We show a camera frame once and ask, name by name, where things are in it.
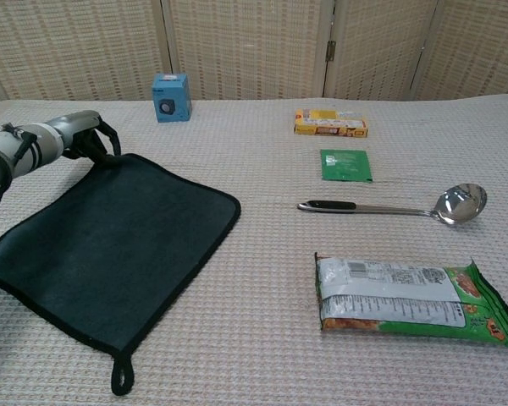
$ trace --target table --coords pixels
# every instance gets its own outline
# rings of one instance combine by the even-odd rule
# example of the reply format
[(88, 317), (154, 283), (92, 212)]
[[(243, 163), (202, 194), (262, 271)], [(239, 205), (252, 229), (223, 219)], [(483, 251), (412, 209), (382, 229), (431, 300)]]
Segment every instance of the table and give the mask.
[[(293, 133), (299, 107), (363, 112), (366, 139)], [(473, 258), (508, 303), (508, 95), (457, 101), (196, 101), (157, 123), (150, 101), (2, 101), (0, 124), (97, 110), (135, 152), (238, 198), (235, 228), (134, 352), (135, 385), (112, 360), (0, 290), (0, 405), (508, 405), (508, 348), (433, 337), (321, 332), (313, 254), (410, 265)], [(365, 150), (374, 182), (322, 181), (319, 150)], [(90, 168), (57, 162), (14, 180), (0, 235)], [(298, 202), (430, 208), (455, 184), (489, 195), (474, 221), (313, 214)]]

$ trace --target green snack package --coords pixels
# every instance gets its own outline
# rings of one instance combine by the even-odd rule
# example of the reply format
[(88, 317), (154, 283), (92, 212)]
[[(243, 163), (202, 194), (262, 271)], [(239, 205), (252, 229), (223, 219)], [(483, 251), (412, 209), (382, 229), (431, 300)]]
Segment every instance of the green snack package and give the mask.
[(322, 329), (465, 338), (508, 347), (508, 306), (474, 262), (403, 266), (315, 254)]
[(320, 156), (325, 180), (373, 181), (365, 151), (321, 150)]

